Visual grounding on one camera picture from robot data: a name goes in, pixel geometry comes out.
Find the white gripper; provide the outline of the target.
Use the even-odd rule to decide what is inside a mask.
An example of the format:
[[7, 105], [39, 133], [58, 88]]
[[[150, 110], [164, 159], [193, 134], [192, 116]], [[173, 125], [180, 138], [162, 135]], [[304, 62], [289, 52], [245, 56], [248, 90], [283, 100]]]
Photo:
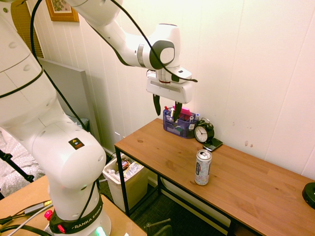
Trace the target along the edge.
[[160, 115], [160, 96], [175, 101], [175, 112], [173, 121], [176, 122], [182, 110], [182, 103], [187, 104], [192, 100], [191, 82], [170, 82], [162, 83], [156, 78], [156, 72], [147, 71], [147, 92], [153, 94], [153, 102], [157, 115]]

